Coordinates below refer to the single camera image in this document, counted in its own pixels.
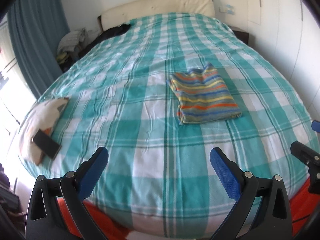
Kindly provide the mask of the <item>striped knit sweater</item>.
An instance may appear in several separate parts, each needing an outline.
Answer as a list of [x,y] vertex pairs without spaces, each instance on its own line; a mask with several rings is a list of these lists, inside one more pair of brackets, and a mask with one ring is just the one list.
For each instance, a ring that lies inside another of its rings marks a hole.
[[172,73],[167,83],[178,99],[177,116],[182,125],[228,120],[242,115],[225,81],[211,63],[202,69]]

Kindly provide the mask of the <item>orange fleece clothing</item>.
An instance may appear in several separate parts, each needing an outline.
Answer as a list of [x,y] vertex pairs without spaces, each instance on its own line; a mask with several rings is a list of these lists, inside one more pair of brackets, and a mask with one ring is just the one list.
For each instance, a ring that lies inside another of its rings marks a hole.
[[[65,200],[62,197],[57,197],[57,204],[59,205],[59,209],[67,230],[71,234],[82,238],[81,232],[76,226]],[[128,235],[132,232],[132,230],[108,217],[108,215],[103,213],[103,211],[101,211],[93,203],[85,200],[82,205],[86,211],[82,214],[82,216],[77,215],[76,217],[81,217],[82,221],[89,221],[89,224],[95,223],[94,231],[100,230],[101,233],[108,239],[128,239]]]

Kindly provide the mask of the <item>pile of clothes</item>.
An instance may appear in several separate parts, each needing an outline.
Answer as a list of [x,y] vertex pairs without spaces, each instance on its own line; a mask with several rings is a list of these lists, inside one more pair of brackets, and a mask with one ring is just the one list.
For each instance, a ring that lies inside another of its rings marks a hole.
[[84,49],[87,40],[87,31],[85,28],[67,33],[61,38],[57,46],[56,61],[59,65],[66,63],[68,60],[72,62],[80,59],[80,52]]

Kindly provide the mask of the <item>black smartphone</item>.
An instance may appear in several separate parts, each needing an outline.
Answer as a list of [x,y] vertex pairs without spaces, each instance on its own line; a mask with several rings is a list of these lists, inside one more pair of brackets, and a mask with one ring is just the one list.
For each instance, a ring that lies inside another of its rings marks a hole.
[[31,142],[36,145],[42,153],[48,156],[50,159],[55,159],[61,145],[55,142],[49,135],[39,129],[37,133],[32,137]]

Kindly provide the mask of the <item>white patterned pillow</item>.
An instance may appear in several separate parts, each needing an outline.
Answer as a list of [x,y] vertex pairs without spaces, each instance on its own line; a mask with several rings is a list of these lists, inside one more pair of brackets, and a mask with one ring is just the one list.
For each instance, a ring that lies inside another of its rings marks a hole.
[[68,97],[49,99],[36,103],[25,117],[16,135],[18,153],[21,158],[40,165],[44,152],[33,142],[38,131],[51,136],[63,111],[69,103]]

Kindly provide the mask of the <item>teal checked bed cover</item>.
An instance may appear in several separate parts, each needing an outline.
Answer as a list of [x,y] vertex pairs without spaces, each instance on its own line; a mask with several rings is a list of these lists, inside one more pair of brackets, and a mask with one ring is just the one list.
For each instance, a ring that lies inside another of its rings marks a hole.
[[[41,101],[70,101],[53,139],[54,160],[23,160],[33,176],[63,176],[104,146],[109,162],[90,200],[123,226],[172,238],[211,236],[233,206],[209,160],[219,147],[255,176],[282,176],[293,197],[308,172],[294,141],[319,150],[311,117],[290,83],[217,19],[169,13],[132,20],[129,31],[94,47]],[[180,125],[172,73],[211,63],[241,117]]]

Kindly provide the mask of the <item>white wardrobe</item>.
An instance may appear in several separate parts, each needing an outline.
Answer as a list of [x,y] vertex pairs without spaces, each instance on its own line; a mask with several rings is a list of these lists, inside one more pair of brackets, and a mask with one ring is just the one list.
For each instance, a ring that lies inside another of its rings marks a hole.
[[302,0],[247,0],[249,45],[291,83],[319,119],[319,26]]

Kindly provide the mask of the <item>dark bedside table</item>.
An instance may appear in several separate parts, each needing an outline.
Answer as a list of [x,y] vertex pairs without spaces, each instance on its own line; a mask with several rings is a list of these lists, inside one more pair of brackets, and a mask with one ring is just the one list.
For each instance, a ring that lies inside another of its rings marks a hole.
[[244,31],[238,27],[230,26],[234,35],[244,44],[249,45],[249,32]]

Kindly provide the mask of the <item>teal curtain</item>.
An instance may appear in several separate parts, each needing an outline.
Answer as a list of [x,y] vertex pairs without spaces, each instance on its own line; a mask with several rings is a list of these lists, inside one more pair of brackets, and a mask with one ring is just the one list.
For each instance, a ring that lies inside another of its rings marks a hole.
[[38,99],[62,75],[56,61],[60,40],[69,32],[61,0],[16,0],[7,13],[18,67]]

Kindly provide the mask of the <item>black garment on bed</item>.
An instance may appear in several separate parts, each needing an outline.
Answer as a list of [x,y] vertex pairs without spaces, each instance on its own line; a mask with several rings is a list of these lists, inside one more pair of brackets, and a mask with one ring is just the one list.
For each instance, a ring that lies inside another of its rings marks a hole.
[[123,34],[127,33],[127,31],[130,28],[131,28],[130,24],[122,24],[117,27],[107,29],[101,35],[99,35],[95,40],[93,40],[89,45],[87,45],[85,49],[80,51],[79,58],[81,59],[82,57],[84,57],[97,44],[100,44],[104,40],[108,40],[110,38],[123,35]]

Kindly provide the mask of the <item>cream padded headboard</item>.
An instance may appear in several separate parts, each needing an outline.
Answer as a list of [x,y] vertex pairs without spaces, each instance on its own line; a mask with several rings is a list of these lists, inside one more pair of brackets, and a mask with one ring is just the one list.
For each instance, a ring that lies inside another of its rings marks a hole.
[[101,31],[121,25],[135,18],[182,12],[215,17],[213,0],[137,0],[108,9],[98,17]]

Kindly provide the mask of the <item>white wall socket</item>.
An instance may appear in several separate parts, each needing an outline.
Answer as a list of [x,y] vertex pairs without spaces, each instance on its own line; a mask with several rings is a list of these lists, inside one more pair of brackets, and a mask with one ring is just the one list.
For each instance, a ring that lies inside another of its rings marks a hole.
[[234,15],[235,14],[234,7],[232,5],[229,5],[229,4],[220,6],[219,7],[219,12],[223,13],[223,14],[230,14],[230,15]]

